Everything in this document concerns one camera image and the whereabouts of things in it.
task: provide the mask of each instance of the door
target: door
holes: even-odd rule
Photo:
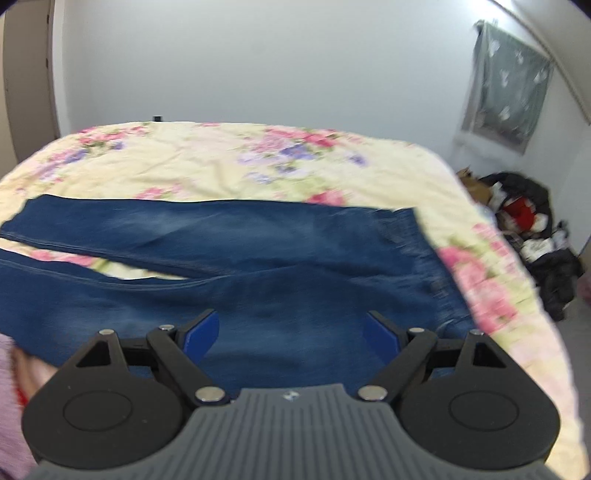
[[[4,22],[4,88],[19,162],[56,138],[50,79],[51,0],[20,0]]]

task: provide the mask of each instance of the jeans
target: jeans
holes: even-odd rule
[[[445,337],[475,327],[411,209],[44,195],[0,236],[186,277],[120,280],[0,250],[0,331],[54,365],[99,329],[138,337],[214,308],[220,335],[199,365],[226,390],[354,391],[383,366],[362,337],[368,310]]]

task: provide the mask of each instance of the gray curtain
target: gray curtain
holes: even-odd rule
[[[474,84],[462,128],[520,153],[534,133],[553,66],[496,26],[479,21]]]

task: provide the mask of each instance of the bed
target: bed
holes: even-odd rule
[[[286,149],[288,161],[278,155]],[[479,213],[444,161],[425,148],[334,130],[257,124],[110,125],[61,138],[4,177],[0,222],[11,219],[27,199],[46,193],[83,199],[258,199],[414,207],[478,326],[556,404],[561,430],[547,465],[564,479],[587,474],[577,394],[560,336],[513,250]],[[159,275],[5,239],[0,239],[0,248],[40,261],[72,262],[119,278]],[[9,343],[0,343],[0,348],[6,357]],[[18,350],[15,359],[18,383],[25,392],[34,391],[51,375],[51,366]],[[12,392],[1,396],[16,402]]]

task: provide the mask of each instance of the door frame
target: door frame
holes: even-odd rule
[[[51,120],[53,124],[53,136],[61,137],[59,123],[57,122],[56,93],[53,80],[53,17],[56,10],[56,0],[49,1],[49,13],[47,14],[47,80],[49,82],[49,100],[51,108]]]
[[[33,0],[18,0],[19,2],[27,2]],[[47,12],[47,51],[45,52],[46,58],[46,72],[47,72],[47,84],[49,90],[49,104],[50,104],[50,117],[51,117],[51,127],[53,130],[53,138],[57,140],[60,138],[60,129],[59,123],[57,121],[57,107],[56,107],[56,95],[54,89],[54,80],[53,80],[53,20],[54,20],[54,11],[55,11],[55,4],[56,0],[48,0],[49,1],[49,11]],[[2,32],[2,36],[4,38],[3,41],[3,48],[6,48],[6,23],[4,30]],[[2,52],[2,61],[4,62],[4,52]],[[4,91],[6,91],[6,77],[2,79],[2,87]],[[11,124],[10,115],[8,115],[8,123]]]

